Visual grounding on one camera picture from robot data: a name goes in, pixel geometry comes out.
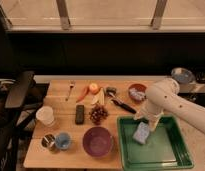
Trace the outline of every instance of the metal pole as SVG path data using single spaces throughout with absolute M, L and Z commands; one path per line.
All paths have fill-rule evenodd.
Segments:
M 5 30 L 10 30 L 12 28 L 11 21 L 7 18 L 3 8 L 0 5 L 0 20 Z
M 68 16 L 66 1 L 56 0 L 56 2 L 57 2 L 58 12 L 60 15 L 61 26 L 64 30 L 67 30 L 70 27 L 70 20 Z
M 153 27 L 153 29 L 160 28 L 166 4 L 167 4 L 167 0 L 157 0 L 154 16 L 151 21 L 151 26 Z

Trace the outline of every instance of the green tray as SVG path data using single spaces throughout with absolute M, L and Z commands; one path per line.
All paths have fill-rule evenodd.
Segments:
M 132 138 L 141 121 L 147 122 L 145 119 L 135 121 L 133 117 L 117 119 L 124 171 L 193 168 L 190 153 L 174 117 L 162 117 L 145 145 Z

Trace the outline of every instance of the window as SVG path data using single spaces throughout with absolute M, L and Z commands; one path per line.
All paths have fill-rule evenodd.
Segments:
M 205 0 L 0 0 L 8 31 L 205 31 Z

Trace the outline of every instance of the wall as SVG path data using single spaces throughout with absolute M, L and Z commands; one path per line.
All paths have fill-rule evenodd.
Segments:
M 18 69 L 8 37 L 0 23 L 0 77 L 12 77 L 19 71 Z
M 205 71 L 205 33 L 9 34 L 21 67 L 41 74 Z

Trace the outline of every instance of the sponge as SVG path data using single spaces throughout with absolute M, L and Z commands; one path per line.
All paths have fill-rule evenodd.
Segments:
M 150 134 L 150 128 L 148 124 L 144 122 L 140 122 L 137 127 L 137 130 L 134 132 L 133 139 L 136 140 L 140 144 L 145 144 L 146 140 Z

